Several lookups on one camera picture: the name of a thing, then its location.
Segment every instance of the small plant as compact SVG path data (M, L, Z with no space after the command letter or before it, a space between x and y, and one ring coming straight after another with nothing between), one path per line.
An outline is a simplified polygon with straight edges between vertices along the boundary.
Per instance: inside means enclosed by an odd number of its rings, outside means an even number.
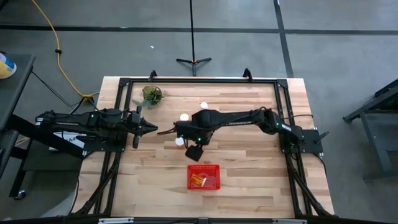
M152 109L163 98L162 90L157 86L145 86L142 89L142 95L144 97L143 102L137 100L133 100L132 102L138 106L145 106L148 109Z

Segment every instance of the orange object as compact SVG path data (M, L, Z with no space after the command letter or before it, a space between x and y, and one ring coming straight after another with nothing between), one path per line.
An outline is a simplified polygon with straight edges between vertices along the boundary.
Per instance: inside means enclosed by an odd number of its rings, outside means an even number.
M197 186L203 187L206 183L206 177L200 177L198 174L192 174L191 183L196 184Z
M187 188L190 190L220 189L219 165L188 165Z

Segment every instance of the yellow extension cord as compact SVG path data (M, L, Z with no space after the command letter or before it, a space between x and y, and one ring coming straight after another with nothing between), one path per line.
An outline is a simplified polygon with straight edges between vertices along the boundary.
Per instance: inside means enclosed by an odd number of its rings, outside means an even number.
M60 63L60 54L61 54L60 50L61 50L61 49L60 49L60 41L59 41L59 39L58 39L57 32L55 31L55 29L54 29L54 27L53 27L53 25L52 25L50 19L48 19L48 17L44 14L43 10L42 10L42 9L40 8L40 6L35 2L35 0L32 0L32 2L33 2L33 4L35 4L35 6L37 7L37 9L42 13L42 15L44 16L45 20L47 20L48 24L50 25L50 27L51 27L51 29L52 29L52 32L54 33L55 40L57 40L57 50L59 51L59 52L57 52L57 62L58 62L58 68L59 68L60 71L62 72L63 76L68 80L68 82L69 82L69 84L72 86L72 88L73 88L82 98L83 98L83 97L88 97L88 98L94 97L94 94L86 95L86 94L80 93L80 91L74 86L74 84L72 83L72 81L70 81L68 75L63 71L63 68L62 68L61 63Z

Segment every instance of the microphone stand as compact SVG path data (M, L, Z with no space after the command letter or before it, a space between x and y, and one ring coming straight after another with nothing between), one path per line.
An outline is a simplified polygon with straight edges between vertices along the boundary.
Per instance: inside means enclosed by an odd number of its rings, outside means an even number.
M191 37L192 37L192 60L185 60L177 58L176 61L178 62L185 62L192 66L192 76L197 75L197 65L201 62L208 62L211 58L204 58L200 60L195 60L195 43L193 41L193 16L192 16L192 0L189 0L190 12L191 12Z

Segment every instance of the tripod base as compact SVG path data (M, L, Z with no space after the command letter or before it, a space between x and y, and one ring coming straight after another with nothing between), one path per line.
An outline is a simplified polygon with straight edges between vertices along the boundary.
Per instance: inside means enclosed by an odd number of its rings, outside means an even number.
M196 76L197 75L197 65L200 63L200 62L209 62L209 61L211 61L211 58L205 58L205 59L200 59L200 60L192 60L192 61L190 61L190 60L185 60L185 59L179 59L179 58L177 58L176 59L176 61L178 61L178 62L185 62L185 63L188 63L188 64L190 64L191 66L192 66L192 76Z

